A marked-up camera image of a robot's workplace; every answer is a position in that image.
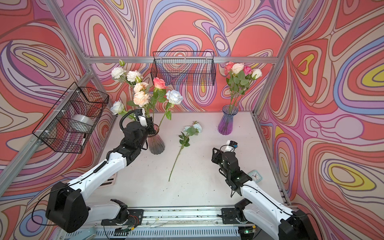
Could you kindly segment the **white carnation flower sprig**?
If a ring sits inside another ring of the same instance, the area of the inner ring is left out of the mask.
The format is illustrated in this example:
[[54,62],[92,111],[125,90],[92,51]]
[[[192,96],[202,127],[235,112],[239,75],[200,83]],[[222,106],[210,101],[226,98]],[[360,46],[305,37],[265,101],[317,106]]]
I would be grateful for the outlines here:
[[114,81],[129,85],[132,89],[132,100],[128,102],[128,105],[139,107],[139,105],[134,102],[134,99],[139,84],[143,82],[143,75],[139,71],[126,71],[124,69],[125,65],[126,63],[123,60],[119,60],[119,66],[112,70],[111,76]]

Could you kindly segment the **salmon pink rose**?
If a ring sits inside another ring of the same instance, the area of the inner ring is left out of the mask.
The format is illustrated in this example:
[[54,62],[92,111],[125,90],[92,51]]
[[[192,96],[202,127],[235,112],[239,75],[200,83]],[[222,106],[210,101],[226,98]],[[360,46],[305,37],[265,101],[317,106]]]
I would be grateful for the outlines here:
[[233,104],[233,98],[234,98],[234,94],[233,94],[233,88],[232,88],[232,85],[233,85],[233,73],[232,73],[232,67],[235,63],[233,62],[227,62],[226,65],[225,65],[225,74],[227,74],[227,79],[226,79],[226,82],[227,82],[227,85],[229,87],[229,91],[230,91],[230,108],[229,108],[229,111],[231,111],[231,105]]

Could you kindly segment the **peach carnation flower sprig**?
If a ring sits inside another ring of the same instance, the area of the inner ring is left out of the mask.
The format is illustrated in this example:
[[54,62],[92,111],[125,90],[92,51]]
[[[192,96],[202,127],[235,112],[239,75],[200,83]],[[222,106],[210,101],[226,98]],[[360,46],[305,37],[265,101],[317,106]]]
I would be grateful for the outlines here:
[[145,117],[150,117],[150,101],[149,84],[145,82],[136,83],[133,87],[134,95],[131,101],[128,101],[128,106],[140,107],[144,109]]

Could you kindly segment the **red pink rose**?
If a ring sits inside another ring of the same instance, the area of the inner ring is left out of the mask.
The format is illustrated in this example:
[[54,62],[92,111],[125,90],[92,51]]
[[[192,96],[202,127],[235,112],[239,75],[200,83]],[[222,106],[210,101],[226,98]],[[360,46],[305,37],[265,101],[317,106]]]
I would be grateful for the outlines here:
[[166,83],[163,79],[154,78],[153,84],[154,84],[154,91],[153,91],[153,95],[150,102],[151,103],[150,109],[152,110],[152,117],[154,119],[157,103],[164,103],[166,101],[166,98],[165,98]]

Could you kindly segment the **white blue-tinged rose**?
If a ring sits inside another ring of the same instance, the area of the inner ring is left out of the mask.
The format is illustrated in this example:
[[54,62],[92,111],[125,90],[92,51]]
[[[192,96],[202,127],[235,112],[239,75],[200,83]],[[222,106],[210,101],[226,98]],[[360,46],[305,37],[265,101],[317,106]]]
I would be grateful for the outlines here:
[[[115,101],[112,107],[110,108],[110,111],[113,115],[121,117],[124,117],[125,115],[127,115],[127,113],[129,113],[129,111],[126,110],[125,105],[121,101]],[[127,115],[127,119],[130,119],[132,121],[136,120],[133,113]]]

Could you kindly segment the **cream white rose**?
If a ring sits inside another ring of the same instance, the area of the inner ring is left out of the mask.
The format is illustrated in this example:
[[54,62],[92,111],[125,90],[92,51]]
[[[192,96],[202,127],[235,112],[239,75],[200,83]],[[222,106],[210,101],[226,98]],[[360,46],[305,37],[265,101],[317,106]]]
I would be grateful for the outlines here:
[[245,65],[243,63],[236,63],[236,64],[233,64],[230,69],[230,78],[229,78],[228,84],[229,84],[230,93],[231,93],[231,101],[230,101],[231,113],[234,111],[236,102],[239,96],[241,95],[241,91],[243,90],[241,81],[245,78],[244,67]]

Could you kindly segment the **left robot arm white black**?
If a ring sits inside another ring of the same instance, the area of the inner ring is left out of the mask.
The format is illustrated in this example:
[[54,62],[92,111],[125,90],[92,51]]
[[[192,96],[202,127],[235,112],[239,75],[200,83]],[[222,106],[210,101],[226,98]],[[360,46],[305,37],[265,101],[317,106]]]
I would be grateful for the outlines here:
[[106,204],[87,204],[87,199],[106,180],[129,166],[148,148],[147,137],[155,134],[151,118],[139,116],[137,121],[123,125],[124,133],[120,144],[107,153],[106,159],[91,170],[68,183],[56,183],[49,194],[46,218],[67,233],[77,231],[84,224],[107,221],[124,225],[130,218],[128,207],[117,199]]

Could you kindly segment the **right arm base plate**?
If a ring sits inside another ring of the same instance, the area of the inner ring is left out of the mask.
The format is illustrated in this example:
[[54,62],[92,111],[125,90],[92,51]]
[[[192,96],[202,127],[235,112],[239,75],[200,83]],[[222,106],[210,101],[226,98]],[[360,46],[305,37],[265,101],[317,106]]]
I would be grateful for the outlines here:
[[245,208],[244,210],[242,210],[242,213],[240,214],[238,213],[238,209],[222,208],[221,213],[218,214],[217,216],[222,219],[222,222],[225,225],[235,225],[235,224],[247,225],[247,226],[255,225],[258,227],[259,225],[257,223],[251,222],[246,218],[246,213],[248,213],[248,215],[250,216],[251,213],[258,214],[259,210],[254,208],[250,208],[250,209]]

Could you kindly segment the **magenta pink rose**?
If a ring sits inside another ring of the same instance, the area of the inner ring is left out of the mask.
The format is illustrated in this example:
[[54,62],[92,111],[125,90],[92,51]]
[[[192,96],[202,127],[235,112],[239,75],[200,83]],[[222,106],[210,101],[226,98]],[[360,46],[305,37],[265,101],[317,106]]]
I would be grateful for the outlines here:
[[238,73],[238,80],[239,82],[237,83],[237,101],[241,99],[241,97],[246,93],[246,91],[251,86],[251,83],[253,82],[252,69],[248,66],[245,66],[244,69]]

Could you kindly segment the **white green-tinged rose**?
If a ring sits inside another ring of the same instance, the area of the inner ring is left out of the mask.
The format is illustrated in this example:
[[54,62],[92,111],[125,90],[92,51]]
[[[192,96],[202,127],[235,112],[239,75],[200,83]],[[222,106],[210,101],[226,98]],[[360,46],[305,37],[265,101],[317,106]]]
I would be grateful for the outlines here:
[[262,71],[260,69],[257,69],[257,68],[252,69],[252,79],[253,79],[253,82],[256,81],[257,79],[259,79],[262,76],[263,76],[263,74],[262,74]]

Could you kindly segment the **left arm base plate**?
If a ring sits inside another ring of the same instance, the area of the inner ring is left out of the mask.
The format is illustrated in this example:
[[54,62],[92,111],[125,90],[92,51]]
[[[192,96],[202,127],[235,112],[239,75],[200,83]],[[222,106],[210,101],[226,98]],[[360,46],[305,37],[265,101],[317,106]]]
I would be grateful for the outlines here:
[[101,225],[137,227],[142,224],[143,215],[143,209],[128,209],[122,213],[119,213],[115,219],[102,220]]

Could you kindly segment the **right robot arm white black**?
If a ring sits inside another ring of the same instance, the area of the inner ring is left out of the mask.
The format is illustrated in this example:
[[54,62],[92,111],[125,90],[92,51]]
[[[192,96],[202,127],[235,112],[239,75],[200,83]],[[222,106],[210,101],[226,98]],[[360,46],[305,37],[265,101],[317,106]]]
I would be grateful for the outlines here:
[[235,220],[256,225],[274,240],[317,240],[307,214],[279,203],[240,169],[235,148],[225,145],[223,151],[213,148],[212,153],[212,162],[219,166],[232,193],[243,197],[234,206]]

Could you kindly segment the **pale lavender white rose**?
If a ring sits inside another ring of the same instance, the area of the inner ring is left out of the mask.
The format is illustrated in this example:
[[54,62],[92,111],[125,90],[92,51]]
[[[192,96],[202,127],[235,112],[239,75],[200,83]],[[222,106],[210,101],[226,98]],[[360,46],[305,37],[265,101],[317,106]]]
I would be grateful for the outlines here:
[[173,108],[176,105],[180,105],[184,97],[181,95],[180,92],[176,90],[171,90],[166,93],[166,99],[167,99],[166,110],[159,123],[159,127],[162,125],[162,122],[165,118],[167,118],[168,120],[172,119],[171,108]]

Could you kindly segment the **white blue flower sprig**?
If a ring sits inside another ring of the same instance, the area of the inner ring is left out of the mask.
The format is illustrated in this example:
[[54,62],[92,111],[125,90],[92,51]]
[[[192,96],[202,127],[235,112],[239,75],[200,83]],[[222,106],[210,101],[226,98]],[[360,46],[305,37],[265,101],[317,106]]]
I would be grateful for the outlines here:
[[168,182],[171,180],[173,171],[175,169],[176,163],[178,161],[179,156],[181,155],[182,150],[188,148],[191,145],[190,138],[192,136],[198,136],[202,132],[202,130],[202,125],[198,121],[194,121],[192,125],[185,126],[184,129],[181,131],[181,135],[179,135],[180,149],[172,166]]

